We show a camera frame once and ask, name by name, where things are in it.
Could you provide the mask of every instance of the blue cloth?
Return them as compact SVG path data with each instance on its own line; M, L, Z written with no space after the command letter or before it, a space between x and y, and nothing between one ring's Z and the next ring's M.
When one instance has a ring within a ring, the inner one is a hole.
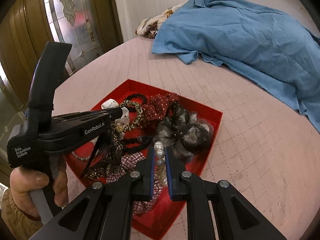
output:
M320 41L284 12L245 0L189 0L162 25L152 53L247 77L320 132Z

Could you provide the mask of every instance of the silver bolt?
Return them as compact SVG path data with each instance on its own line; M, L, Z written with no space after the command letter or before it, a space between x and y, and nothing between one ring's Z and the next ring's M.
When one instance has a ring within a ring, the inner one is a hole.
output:
M227 182L226 180L222 180L219 182L221 187L229 187L229 182Z
M92 187L94 189L98 189L102 187L102 183L100 181L96 181L95 183L92 184Z
M138 171L132 171L132 172L130 173L130 176L133 177L133 178L137 178L137 177L140 176L140 172L138 172Z
M190 171L183 171L181 173L182 177L185 177L185 178L190 178L191 177L191 172Z

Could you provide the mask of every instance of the red tray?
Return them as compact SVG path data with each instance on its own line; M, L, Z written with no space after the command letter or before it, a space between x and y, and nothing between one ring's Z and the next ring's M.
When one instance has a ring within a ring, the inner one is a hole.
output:
M105 98L103 98L94 108L92 108L92 110L101 109L101 104L110 98L115 99L118 101L118 103L120 103L128 95L136 93L152 96L156 94L166 95L168 91L128 79L110 94L108 94ZM179 96L179 98L180 103L184 107L190 111L198 112L198 116L206 119L214 128L210 149L196 155L193 161L186 165L187 171L200 176L211 152L214 140L217 136L223 113L182 96ZM125 137L135 137L140 133L140 130L134 129L133 131L126 133ZM92 150L93 145L91 143L87 143L76 150L76 153L80 156L88 156ZM147 150L144 150L142 153L146 156ZM77 160L71 154L67 155L66 159L71 170L80 179L80 174L85 167L85 163ZM85 187L88 187L92 184L92 181L88 181L83 178L81 178L80 181ZM169 198L167 188L164 188L151 211L139 216L133 216L132 227L153 240L160 240L173 225L174 221L181 213L184 205L185 202L172 202Z

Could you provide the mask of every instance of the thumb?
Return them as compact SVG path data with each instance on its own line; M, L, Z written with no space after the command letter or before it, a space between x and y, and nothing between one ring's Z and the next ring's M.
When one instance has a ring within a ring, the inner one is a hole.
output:
M31 217L38 217L39 213L31 200L29 191L41 189L48 183L49 177L44 173L23 167L15 168L10 175L10 187L17 207Z

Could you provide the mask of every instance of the pearl bracelet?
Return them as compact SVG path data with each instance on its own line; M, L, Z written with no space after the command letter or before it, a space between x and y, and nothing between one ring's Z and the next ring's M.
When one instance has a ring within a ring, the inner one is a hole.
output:
M165 161L164 161L164 147L162 142L157 141L154 145L155 148L155 155L156 155L156 177L161 183L161 185L167 187L168 181L167 181L167 174L166 174L166 168L165 168Z

